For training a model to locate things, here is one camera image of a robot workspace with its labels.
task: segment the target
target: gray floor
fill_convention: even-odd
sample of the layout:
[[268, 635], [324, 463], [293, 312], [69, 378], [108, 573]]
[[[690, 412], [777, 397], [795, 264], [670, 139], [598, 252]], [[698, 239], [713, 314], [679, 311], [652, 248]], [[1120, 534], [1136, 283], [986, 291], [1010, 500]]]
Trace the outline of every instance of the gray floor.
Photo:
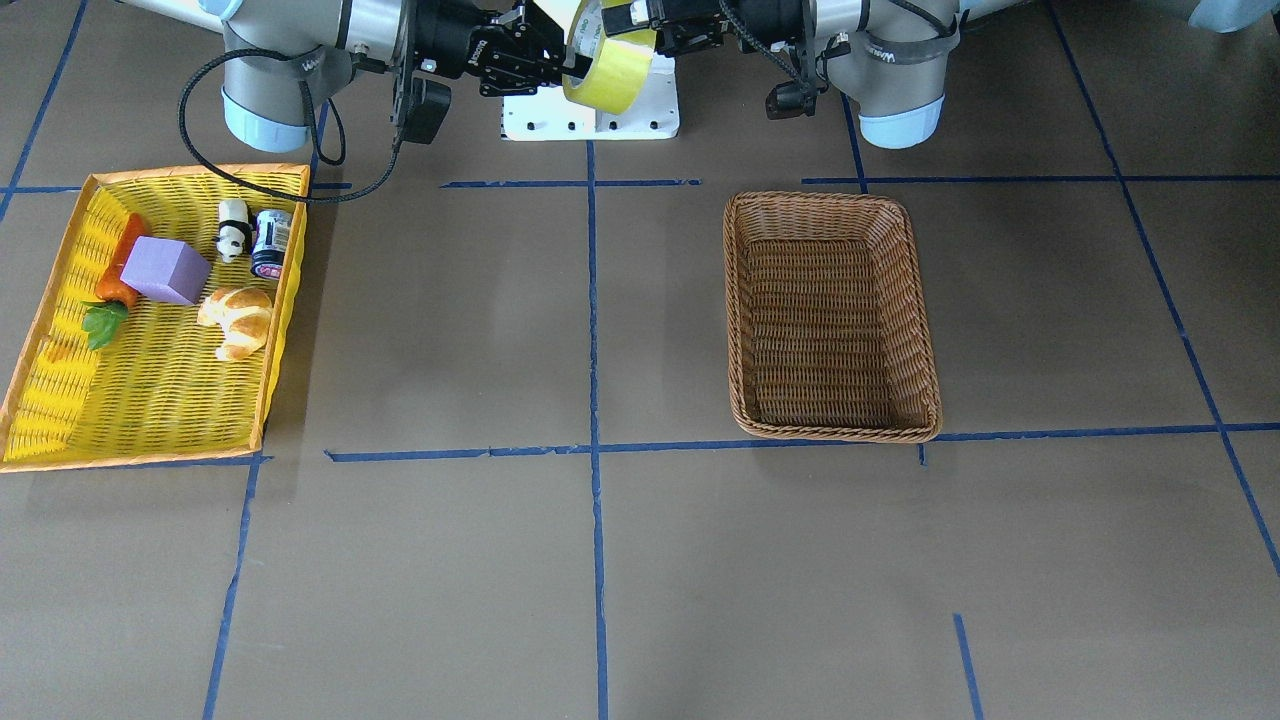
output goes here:
[[[173, 108], [219, 50], [0, 5], [0, 365], [67, 188], [189, 164]], [[678, 77], [677, 140], [594, 147], [503, 142], [458, 82], [435, 145], [317, 209], [269, 461], [0, 478], [0, 716], [1280, 716], [1270, 23], [1010, 10], [902, 152], [838, 97], [765, 120], [759, 58]], [[339, 96], [320, 182], [376, 177], [388, 97]], [[212, 87], [192, 132], [262, 159]], [[506, 187], [444, 187], [475, 181]], [[751, 442], [724, 202], [861, 183], [915, 222], [943, 436]]]

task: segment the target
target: can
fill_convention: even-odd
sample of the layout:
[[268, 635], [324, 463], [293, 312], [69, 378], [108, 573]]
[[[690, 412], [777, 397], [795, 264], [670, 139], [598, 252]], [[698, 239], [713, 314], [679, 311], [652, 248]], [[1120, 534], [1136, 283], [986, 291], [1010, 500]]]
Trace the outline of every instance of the can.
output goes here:
[[250, 255], [250, 272], [260, 278], [280, 279], [284, 251], [289, 247], [293, 217], [284, 210], [262, 210], [257, 214], [257, 240]]

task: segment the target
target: yellow basket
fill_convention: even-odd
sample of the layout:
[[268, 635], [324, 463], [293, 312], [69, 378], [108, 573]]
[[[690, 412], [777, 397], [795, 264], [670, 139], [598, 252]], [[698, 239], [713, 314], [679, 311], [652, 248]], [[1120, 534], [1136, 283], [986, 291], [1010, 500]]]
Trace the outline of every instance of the yellow basket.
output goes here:
[[[224, 165], [250, 182], [306, 195], [306, 165]], [[293, 229], [279, 282], [253, 277], [248, 258], [218, 260], [218, 202], [239, 197], [252, 211], [285, 210]], [[142, 299], [115, 340], [90, 351], [84, 306], [129, 213], [150, 234], [191, 243], [212, 263], [205, 295], [257, 287], [274, 296], [266, 347], [238, 363], [214, 350], [221, 328], [196, 324], [196, 306]], [[0, 473], [248, 455], [280, 374], [284, 333], [302, 264], [306, 206], [219, 178], [201, 167], [93, 174], [84, 182], [49, 284], [0, 410]]]

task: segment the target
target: toy carrot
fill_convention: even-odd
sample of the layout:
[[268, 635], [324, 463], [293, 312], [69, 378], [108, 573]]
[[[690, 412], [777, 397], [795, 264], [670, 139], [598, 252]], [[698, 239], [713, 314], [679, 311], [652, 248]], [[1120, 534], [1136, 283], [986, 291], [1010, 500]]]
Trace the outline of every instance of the toy carrot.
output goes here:
[[124, 222], [124, 232], [120, 233], [120, 241], [111, 254], [111, 261], [93, 288], [93, 295], [102, 302], [84, 304], [88, 310], [84, 313], [81, 328], [88, 333], [90, 350], [99, 350], [111, 342], [115, 332], [129, 316], [129, 310], [138, 302], [138, 291], [124, 284], [120, 281], [120, 273], [124, 272], [124, 264], [128, 263], [129, 254], [133, 252], [133, 243], [146, 233], [147, 224], [142, 215], [129, 213]]

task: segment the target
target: orange carrot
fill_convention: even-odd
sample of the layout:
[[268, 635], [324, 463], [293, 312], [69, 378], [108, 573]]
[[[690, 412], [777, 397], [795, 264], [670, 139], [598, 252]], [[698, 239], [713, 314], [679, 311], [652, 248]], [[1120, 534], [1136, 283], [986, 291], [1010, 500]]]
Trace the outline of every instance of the orange carrot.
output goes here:
[[93, 295], [99, 300], [114, 300], [131, 310], [137, 305], [138, 291], [124, 284], [120, 281], [120, 273], [124, 272], [124, 264], [128, 263], [129, 254], [133, 252], [133, 245], [138, 241], [138, 237], [146, 233], [147, 224], [142, 219], [142, 215], [129, 213], [129, 218], [124, 222], [124, 232], [120, 234], [120, 242], [115, 246], [115, 252], [111, 255], [111, 263], [106, 266], [106, 272], [102, 273], [102, 279], [97, 281], [97, 287], [93, 288]]

